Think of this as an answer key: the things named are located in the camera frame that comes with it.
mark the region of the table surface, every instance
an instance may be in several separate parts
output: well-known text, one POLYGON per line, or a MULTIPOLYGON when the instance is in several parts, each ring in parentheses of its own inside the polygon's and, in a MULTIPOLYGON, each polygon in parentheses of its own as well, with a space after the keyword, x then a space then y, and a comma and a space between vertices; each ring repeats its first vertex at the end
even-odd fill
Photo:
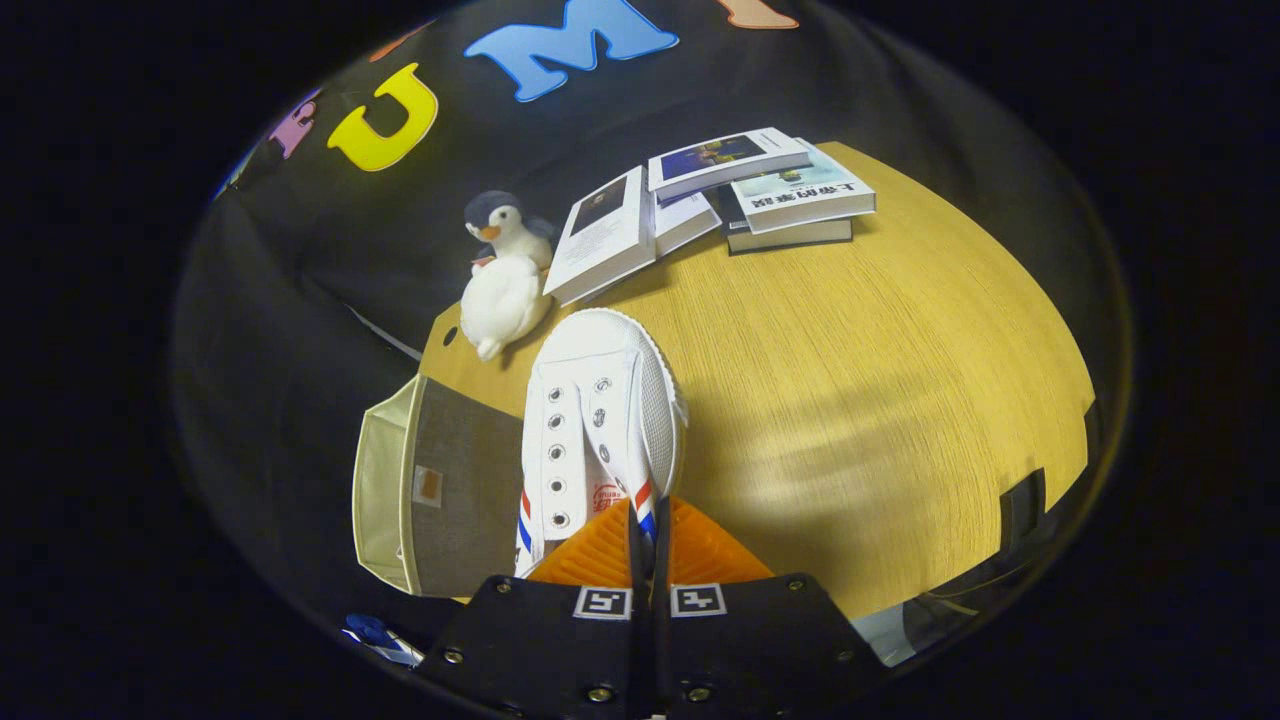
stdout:
POLYGON ((421 373, 518 418, 564 315, 637 319, 690 405, 676 495, 858 618, 993 555, 1000 496, 1036 469, 1057 502, 1085 466, 1093 388, 1062 318, 998 242, 883 163, 819 147, 877 192, 854 242, 731 258, 712 232, 554 307, 488 364, 461 331, 444 345, 453 305, 421 373))

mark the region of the blue object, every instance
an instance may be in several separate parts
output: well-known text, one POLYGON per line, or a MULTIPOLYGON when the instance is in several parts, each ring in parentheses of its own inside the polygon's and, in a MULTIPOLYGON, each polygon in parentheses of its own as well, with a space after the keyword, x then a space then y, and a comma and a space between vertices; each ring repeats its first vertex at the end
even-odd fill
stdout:
POLYGON ((630 60, 673 47, 680 38, 658 29, 626 0, 568 0, 564 27, 509 24, 476 40, 462 55, 486 55, 520 86, 516 100, 529 102, 568 82, 568 73, 548 70, 534 58, 580 70, 595 69, 595 33, 609 42, 604 55, 630 60))
POLYGON ((392 635, 387 632, 387 625, 378 618, 369 615, 347 615, 347 626, 360 635, 361 642, 387 650, 401 650, 392 635))

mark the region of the book cover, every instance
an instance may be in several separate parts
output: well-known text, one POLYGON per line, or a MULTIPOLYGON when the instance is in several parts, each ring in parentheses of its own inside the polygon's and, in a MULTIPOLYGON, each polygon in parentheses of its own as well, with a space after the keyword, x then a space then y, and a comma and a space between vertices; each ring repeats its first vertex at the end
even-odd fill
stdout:
POLYGON ((753 233, 876 211, 876 191, 822 150, 796 140, 809 152, 808 167, 730 186, 753 233))
POLYGON ((650 197, 636 167, 573 204, 543 293, 567 305, 655 259, 650 197))
POLYGON ((649 191, 669 202, 756 173, 808 161, 806 150, 776 128, 762 128, 696 142, 649 159, 649 191))
POLYGON ((716 209, 701 192, 662 206, 657 201, 653 208, 654 247, 658 256, 692 242, 721 225, 716 209))

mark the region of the shoe label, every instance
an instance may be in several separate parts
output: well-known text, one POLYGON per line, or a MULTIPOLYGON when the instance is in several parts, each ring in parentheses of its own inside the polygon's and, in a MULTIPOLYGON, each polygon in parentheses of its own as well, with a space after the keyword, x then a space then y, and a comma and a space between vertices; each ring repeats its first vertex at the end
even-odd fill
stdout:
POLYGON ((573 618, 584 620, 630 620, 631 588, 582 588, 573 618))
POLYGON ((618 486, 600 486, 595 488, 595 495, 591 497, 591 511, 604 512, 611 505, 625 498, 626 495, 618 486))

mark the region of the stack of books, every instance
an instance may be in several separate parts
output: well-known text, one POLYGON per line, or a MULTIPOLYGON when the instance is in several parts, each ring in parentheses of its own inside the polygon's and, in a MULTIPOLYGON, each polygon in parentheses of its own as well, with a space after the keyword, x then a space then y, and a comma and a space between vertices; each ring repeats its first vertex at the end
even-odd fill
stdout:
POLYGON ((854 238, 850 218, 876 211, 876 191, 829 155, 799 140, 809 164, 718 188, 730 255, 854 238))
POLYGON ((849 217, 874 210, 867 183, 804 140, 728 135, 652 158, 575 202, 544 292, 561 305, 589 300, 722 225, 731 254, 849 241, 849 217), (704 195, 717 187, 719 213, 704 195))

